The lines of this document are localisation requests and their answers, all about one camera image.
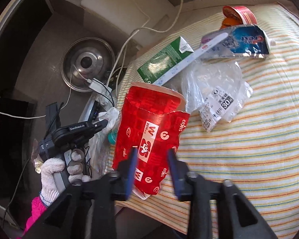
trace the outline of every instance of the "stainless steel lid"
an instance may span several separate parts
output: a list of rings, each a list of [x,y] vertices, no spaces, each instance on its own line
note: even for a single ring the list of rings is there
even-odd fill
[[[78,92],[91,91],[86,79],[107,81],[107,75],[114,65],[114,52],[104,40],[95,37],[82,38],[74,42],[62,58],[61,74],[64,82]]]

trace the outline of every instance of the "striped cloth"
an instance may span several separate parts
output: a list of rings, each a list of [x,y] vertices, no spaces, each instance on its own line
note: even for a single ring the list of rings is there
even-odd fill
[[[219,124],[210,133],[203,131],[199,115],[193,114],[177,156],[206,179],[233,180],[279,238],[292,238],[299,229],[299,19],[277,4],[250,9],[277,44],[266,60],[238,61],[254,94],[231,123]],[[137,68],[178,36],[197,49],[201,37],[217,30],[222,20],[218,13],[190,25],[139,57],[125,74],[118,108],[131,82],[141,81]],[[113,152],[111,148],[108,168]],[[173,192],[167,175],[158,195],[147,200],[132,195],[120,204],[186,233],[189,203],[178,202]],[[212,216],[217,238],[213,204]]]

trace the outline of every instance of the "pink sleeve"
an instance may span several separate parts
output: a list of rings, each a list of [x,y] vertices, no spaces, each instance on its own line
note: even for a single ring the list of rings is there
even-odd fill
[[[32,216],[29,217],[26,223],[25,233],[29,228],[34,224],[34,222],[40,217],[40,215],[46,210],[46,207],[43,205],[40,197],[36,197],[32,200]]]

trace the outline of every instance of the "teal object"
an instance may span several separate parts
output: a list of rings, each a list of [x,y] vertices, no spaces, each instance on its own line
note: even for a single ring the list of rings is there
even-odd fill
[[[116,143],[116,137],[117,137],[117,129],[113,130],[109,135],[107,136],[109,142],[111,145],[115,145]]]

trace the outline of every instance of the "red fried chicken box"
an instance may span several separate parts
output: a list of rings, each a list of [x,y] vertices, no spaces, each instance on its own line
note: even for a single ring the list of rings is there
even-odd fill
[[[177,150],[188,122],[184,108],[181,94],[153,84],[134,82],[126,94],[113,168],[128,158],[132,147],[138,148],[134,192],[143,199],[158,193],[168,172],[167,151]]]

